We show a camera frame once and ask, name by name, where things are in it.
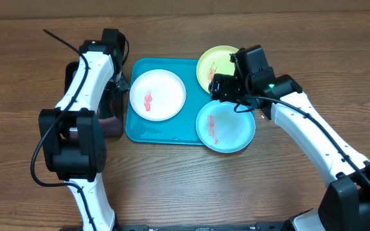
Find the white plate with red stain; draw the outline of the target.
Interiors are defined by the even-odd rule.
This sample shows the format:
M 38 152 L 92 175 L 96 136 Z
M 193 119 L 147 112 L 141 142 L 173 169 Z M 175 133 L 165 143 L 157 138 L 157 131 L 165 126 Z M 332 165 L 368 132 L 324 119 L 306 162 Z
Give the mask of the white plate with red stain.
M 186 100 L 186 88 L 173 72 L 154 69 L 141 74 L 130 88 L 134 112 L 149 121 L 165 121 L 176 116 Z

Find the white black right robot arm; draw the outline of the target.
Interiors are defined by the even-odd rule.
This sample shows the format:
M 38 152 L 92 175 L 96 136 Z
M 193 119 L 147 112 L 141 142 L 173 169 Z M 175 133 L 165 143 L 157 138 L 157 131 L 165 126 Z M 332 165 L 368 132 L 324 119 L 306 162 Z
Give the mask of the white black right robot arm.
M 276 76 L 260 45 L 231 53 L 232 75 L 213 75 L 213 100 L 260 110 L 286 131 L 326 185 L 321 204 L 284 221 L 280 230 L 370 230 L 370 160 L 319 115 L 288 74 Z

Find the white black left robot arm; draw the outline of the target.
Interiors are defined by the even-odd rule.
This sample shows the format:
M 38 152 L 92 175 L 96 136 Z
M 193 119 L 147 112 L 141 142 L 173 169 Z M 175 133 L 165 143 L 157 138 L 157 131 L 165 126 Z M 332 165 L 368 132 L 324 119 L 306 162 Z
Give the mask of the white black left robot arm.
M 85 40 L 66 67 L 64 96 L 38 118 L 40 141 L 30 173 L 43 187 L 68 187 L 83 219 L 81 230 L 119 230 L 117 215 L 105 192 L 102 173 L 105 140 L 120 137 L 123 96 L 129 90 L 123 74 L 129 43 L 117 29 L 105 28 L 100 40 Z

